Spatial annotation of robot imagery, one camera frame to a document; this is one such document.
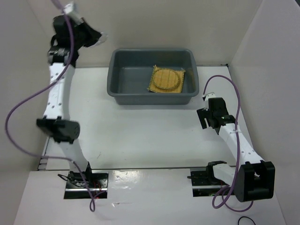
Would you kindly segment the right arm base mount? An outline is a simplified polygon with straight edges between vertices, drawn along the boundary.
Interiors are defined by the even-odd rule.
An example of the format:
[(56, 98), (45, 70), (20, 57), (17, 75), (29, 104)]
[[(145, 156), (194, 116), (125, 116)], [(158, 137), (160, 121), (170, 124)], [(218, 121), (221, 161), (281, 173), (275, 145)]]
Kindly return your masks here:
[(191, 168), (187, 178), (191, 181), (193, 197), (214, 196), (226, 186), (223, 181), (210, 181), (205, 167)]

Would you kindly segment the round bamboo coaster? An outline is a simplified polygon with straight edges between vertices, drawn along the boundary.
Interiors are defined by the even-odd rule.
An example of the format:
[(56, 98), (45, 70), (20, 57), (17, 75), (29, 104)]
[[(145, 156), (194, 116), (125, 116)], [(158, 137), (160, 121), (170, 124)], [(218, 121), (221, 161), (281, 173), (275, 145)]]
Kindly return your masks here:
[(181, 77), (175, 70), (159, 68), (154, 70), (151, 81), (158, 89), (172, 91), (179, 87)]

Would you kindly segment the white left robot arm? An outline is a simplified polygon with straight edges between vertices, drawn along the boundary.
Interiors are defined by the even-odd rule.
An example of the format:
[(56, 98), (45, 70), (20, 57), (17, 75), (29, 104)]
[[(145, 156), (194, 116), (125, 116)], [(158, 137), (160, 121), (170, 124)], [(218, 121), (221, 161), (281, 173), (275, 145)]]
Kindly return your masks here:
[(93, 175), (88, 160), (84, 157), (79, 144), (79, 122), (70, 119), (69, 97), (76, 61), (81, 47), (95, 45), (102, 34), (91, 28), (86, 21), (75, 15), (54, 18), (55, 35), (51, 39), (48, 51), (50, 84), (48, 103), (43, 117), (37, 119), (36, 125), (47, 134), (70, 159), (68, 180), (77, 181), (82, 187), (93, 183)]

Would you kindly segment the square bamboo mat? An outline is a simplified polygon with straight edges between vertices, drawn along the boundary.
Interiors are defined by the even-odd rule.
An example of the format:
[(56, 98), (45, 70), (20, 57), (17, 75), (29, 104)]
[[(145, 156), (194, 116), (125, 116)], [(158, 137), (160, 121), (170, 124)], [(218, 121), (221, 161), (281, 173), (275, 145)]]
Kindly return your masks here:
[[(162, 68), (162, 67), (158, 67), (157, 65), (155, 65), (154, 68), (153, 68), (153, 72), (154, 72), (155, 69), (159, 69), (159, 68)], [(185, 70), (175, 70), (175, 71), (178, 72), (180, 77), (181, 77), (181, 82), (180, 82), (180, 85), (179, 85), (178, 88), (176, 88), (172, 91), (165, 91), (165, 90), (161, 90), (161, 89), (156, 88), (154, 86), (154, 84), (152, 83), (152, 81), (151, 81), (151, 78), (152, 78), (152, 75), (153, 75), (153, 72), (152, 72), (152, 75), (151, 75), (151, 78), (150, 78), (150, 83), (149, 83), (149, 86), (148, 86), (147, 90), (150, 91), (150, 92), (154, 92), (154, 93), (181, 93), (182, 89), (183, 89)]]

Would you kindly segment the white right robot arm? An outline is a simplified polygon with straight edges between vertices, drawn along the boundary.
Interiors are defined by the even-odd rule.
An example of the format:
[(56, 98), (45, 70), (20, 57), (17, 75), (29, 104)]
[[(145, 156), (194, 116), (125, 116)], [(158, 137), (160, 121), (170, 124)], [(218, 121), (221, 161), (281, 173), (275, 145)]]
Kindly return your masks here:
[(209, 162), (205, 178), (210, 184), (219, 181), (234, 185), (239, 202), (271, 199), (274, 195), (275, 166), (265, 161), (244, 137), (236, 120), (230, 115), (223, 98), (210, 93), (203, 97), (205, 107), (197, 110), (202, 128), (211, 127), (222, 138), (238, 162), (238, 168), (225, 161)]

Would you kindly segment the clear plastic cup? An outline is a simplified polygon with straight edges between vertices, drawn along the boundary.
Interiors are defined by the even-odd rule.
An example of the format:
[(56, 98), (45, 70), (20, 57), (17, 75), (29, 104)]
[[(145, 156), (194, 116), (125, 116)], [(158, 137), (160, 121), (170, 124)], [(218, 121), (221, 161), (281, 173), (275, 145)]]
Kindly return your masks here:
[(98, 46), (98, 45), (104, 43), (107, 39), (108, 39), (108, 35), (105, 32), (101, 32), (100, 33), (100, 38), (95, 43), (95, 46)]

